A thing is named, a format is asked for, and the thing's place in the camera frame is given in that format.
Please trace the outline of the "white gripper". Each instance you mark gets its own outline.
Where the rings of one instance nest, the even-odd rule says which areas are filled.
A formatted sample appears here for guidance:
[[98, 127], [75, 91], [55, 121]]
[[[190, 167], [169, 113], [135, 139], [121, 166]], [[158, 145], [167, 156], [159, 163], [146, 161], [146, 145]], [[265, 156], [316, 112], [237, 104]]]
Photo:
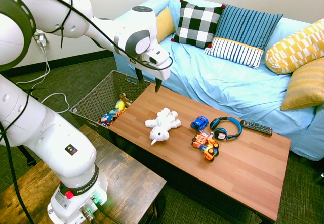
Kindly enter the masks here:
[[144, 81], [142, 71], [154, 76], [155, 92], [161, 87], [162, 80], [170, 77], [171, 58], [162, 46], [156, 46], [153, 49], [145, 51], [136, 63], [135, 72], [140, 83]]

